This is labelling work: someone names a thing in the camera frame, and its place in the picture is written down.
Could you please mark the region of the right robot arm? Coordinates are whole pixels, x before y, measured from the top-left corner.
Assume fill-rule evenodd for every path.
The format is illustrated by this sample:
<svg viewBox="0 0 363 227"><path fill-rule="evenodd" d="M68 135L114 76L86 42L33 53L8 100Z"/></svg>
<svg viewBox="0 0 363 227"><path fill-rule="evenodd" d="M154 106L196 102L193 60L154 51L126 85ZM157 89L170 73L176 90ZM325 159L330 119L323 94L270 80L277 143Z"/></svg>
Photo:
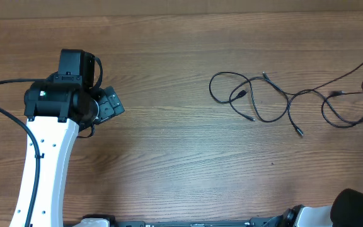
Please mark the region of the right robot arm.
<svg viewBox="0 0 363 227"><path fill-rule="evenodd" d="M277 227L363 227L363 193L345 189L333 204L297 206L277 218Z"/></svg>

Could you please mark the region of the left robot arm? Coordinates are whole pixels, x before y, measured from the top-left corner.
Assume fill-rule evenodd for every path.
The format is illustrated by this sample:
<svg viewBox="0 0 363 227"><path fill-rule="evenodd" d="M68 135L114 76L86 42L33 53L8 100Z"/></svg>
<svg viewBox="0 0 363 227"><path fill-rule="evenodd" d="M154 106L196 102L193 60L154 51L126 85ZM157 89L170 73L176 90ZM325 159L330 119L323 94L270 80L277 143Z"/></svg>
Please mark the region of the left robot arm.
<svg viewBox="0 0 363 227"><path fill-rule="evenodd" d="M25 92L30 131L16 211L11 226L63 226L67 169L78 134L124 112L114 89L94 78L100 59L63 49L59 68Z"/></svg>

